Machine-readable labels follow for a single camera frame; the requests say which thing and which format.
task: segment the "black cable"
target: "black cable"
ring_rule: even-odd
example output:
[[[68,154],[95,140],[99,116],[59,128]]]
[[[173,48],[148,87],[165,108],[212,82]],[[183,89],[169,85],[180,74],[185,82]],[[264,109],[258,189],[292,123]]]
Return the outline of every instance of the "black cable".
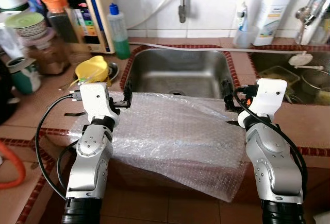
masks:
[[[68,145],[67,147],[65,147],[65,149],[62,150],[62,152],[60,153],[60,155],[57,158],[57,162],[56,162],[57,177],[58,177],[58,180],[59,180],[59,182],[60,182],[60,184],[61,184],[61,186],[63,187],[64,190],[67,190],[67,186],[64,184],[64,181],[62,179],[62,174],[61,174],[62,157],[70,148],[72,148],[74,145],[76,145],[77,142],[78,142],[78,140],[76,140],[75,142],[73,142],[70,145]]]
[[[65,195],[57,188],[57,186],[53,183],[53,181],[50,179],[50,177],[48,176],[47,172],[46,172],[46,169],[42,163],[42,159],[41,159],[41,156],[40,156],[40,148],[39,148],[39,133],[40,133],[40,129],[41,129],[41,126],[44,122],[44,120],[46,119],[47,115],[49,114],[49,112],[51,111],[51,109],[56,105],[58,104],[59,102],[61,102],[62,100],[64,99],[68,99],[68,98],[72,98],[73,95],[72,94],[69,94],[69,95],[66,95],[66,96],[63,96],[61,98],[59,98],[58,100],[56,100],[54,103],[52,103],[47,111],[45,112],[45,114],[42,116],[39,124],[38,124],[38,127],[37,127],[37,132],[36,132],[36,139],[35,139],[35,142],[36,142],[36,154],[37,154],[37,160],[38,160],[38,163],[39,163],[39,166],[40,166],[40,169],[41,169],[41,172],[43,174],[43,176],[45,177],[46,181],[48,182],[48,184],[50,184],[50,186],[53,188],[53,190],[61,197],[65,200]]]
[[[239,99],[237,93],[238,92],[243,92],[244,88],[237,88],[234,91],[234,98],[235,100],[238,102],[238,104],[244,109],[244,111],[246,111],[249,115],[251,115],[252,117],[254,117],[256,120],[258,120],[259,122],[263,123],[264,125],[268,126],[269,128],[271,128],[272,130],[274,130],[275,132],[277,132],[280,136],[282,136],[284,138],[284,140],[290,145],[291,149],[292,149],[292,156],[293,156],[293,160],[295,161],[296,165],[298,166],[301,174],[302,174],[302,189],[303,189],[303,198],[306,198],[306,193],[307,193],[307,188],[306,188],[306,184],[307,184],[307,179],[308,179],[308,172],[307,172],[307,166],[306,166],[306,162],[303,158],[303,156],[301,155],[301,153],[299,152],[298,148],[296,147],[296,145],[294,144],[294,142],[287,136],[285,135],[280,129],[278,129],[276,126],[272,125],[271,123],[267,123],[266,121],[264,121],[262,118],[260,118],[259,116],[257,116],[253,111],[251,111],[249,108],[247,108],[242,101]]]

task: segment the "stainless steel sink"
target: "stainless steel sink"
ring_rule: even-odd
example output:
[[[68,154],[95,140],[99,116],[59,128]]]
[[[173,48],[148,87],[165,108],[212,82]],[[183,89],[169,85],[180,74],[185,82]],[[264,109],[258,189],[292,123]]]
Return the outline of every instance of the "stainless steel sink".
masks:
[[[313,60],[307,64],[310,66],[324,66],[324,71],[330,71],[330,54],[329,53],[311,53]],[[269,53],[252,53],[250,54],[251,60],[257,70],[262,72],[273,66],[281,66],[287,70],[301,76],[301,73],[306,69],[294,68],[289,64],[289,59],[293,54],[269,54]],[[302,89],[301,80],[290,86],[294,91],[293,102],[300,104],[314,104],[315,96],[307,94]]]
[[[147,49],[136,55],[129,79],[134,92],[222,98],[221,82],[233,80],[218,51]]]

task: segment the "orange hose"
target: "orange hose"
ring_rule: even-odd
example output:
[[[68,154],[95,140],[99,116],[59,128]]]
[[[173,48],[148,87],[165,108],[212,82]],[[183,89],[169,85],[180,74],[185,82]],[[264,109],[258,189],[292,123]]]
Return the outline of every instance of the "orange hose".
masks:
[[[16,167],[17,171],[19,172],[19,177],[13,181],[0,183],[0,189],[7,189],[11,187],[15,187],[23,182],[26,172],[23,162],[18,158],[18,156],[8,148],[2,141],[0,141],[0,151],[8,158],[14,166]]]

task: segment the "blue bottle cap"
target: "blue bottle cap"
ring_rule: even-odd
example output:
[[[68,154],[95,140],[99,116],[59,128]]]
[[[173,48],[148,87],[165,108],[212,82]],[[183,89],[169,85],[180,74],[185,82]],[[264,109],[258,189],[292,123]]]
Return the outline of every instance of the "blue bottle cap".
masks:
[[[113,15],[119,14],[119,8],[118,8],[117,4],[111,3],[109,8],[110,8],[110,14],[113,14]]]

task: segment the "sink drain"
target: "sink drain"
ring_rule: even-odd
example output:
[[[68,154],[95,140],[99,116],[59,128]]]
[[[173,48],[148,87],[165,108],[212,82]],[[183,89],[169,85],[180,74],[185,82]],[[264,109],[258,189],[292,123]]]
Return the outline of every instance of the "sink drain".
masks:
[[[178,90],[170,91],[169,94],[174,94],[174,95],[185,95],[184,92],[182,92],[182,91],[178,91]]]

